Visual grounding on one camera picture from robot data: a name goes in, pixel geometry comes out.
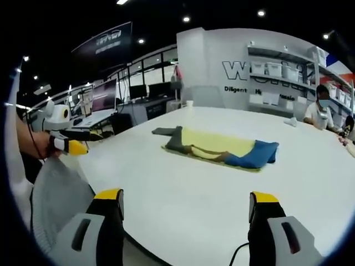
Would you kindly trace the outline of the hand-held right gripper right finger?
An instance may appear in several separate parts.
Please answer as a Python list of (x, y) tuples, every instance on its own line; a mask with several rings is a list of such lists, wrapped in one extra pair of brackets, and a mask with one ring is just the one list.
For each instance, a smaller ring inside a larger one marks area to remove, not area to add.
[(278, 199), (250, 193), (249, 265), (319, 265), (323, 256), (311, 232), (294, 216), (287, 216)]

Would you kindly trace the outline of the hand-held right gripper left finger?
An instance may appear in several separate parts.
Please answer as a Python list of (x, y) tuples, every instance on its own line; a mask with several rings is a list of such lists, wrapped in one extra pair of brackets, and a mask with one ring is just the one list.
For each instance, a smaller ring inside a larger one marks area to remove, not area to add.
[(87, 211), (59, 232), (51, 260), (56, 265), (123, 265), (123, 220), (123, 190), (97, 194)]

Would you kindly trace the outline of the person's left hand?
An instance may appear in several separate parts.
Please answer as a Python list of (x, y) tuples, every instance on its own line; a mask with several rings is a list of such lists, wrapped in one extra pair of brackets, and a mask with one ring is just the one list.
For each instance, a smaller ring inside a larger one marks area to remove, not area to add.
[(47, 132), (34, 132), (30, 137), (29, 148), (27, 154), (37, 158), (45, 159), (48, 157), (59, 157), (61, 152), (59, 150), (49, 150), (50, 135)]

